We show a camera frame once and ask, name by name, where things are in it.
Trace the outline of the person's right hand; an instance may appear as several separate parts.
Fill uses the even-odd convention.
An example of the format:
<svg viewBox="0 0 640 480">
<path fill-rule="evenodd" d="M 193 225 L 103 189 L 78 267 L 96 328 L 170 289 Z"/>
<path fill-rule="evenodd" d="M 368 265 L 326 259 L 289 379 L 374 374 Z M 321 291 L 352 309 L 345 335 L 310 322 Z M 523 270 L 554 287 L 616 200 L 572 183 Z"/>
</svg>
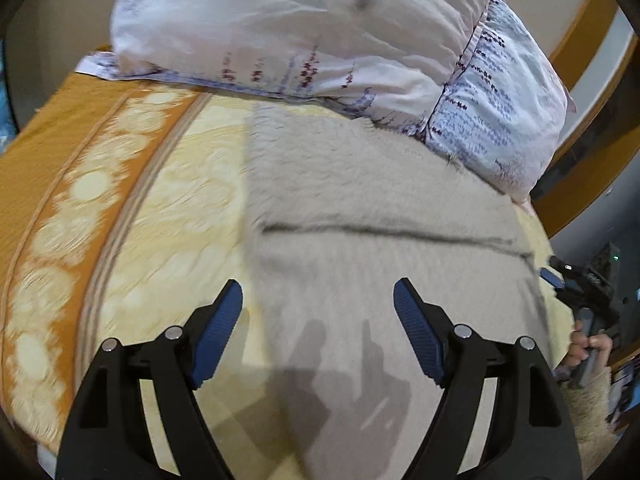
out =
<svg viewBox="0 0 640 480">
<path fill-rule="evenodd" d="M 589 352 L 593 351 L 596 360 L 593 364 L 593 373 L 598 374 L 601 368 L 608 366 L 608 358 L 611 355 L 613 341 L 607 333 L 587 336 L 582 330 L 582 322 L 576 321 L 574 330 L 570 334 L 570 345 L 562 364 L 576 367 L 588 359 Z"/>
</svg>

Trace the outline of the fuzzy beige sleeve forearm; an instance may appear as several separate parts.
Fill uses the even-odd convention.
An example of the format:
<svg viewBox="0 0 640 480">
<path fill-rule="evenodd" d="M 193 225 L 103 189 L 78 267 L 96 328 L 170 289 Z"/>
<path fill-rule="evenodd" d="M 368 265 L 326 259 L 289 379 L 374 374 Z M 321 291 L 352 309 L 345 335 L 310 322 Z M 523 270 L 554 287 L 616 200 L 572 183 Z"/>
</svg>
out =
<svg viewBox="0 0 640 480">
<path fill-rule="evenodd" d="M 616 445 L 615 434 L 608 423 L 610 389 L 609 367 L 605 367 L 598 376 L 592 378 L 585 388 L 561 387 L 574 425 L 584 479 L 598 469 Z"/>
</svg>

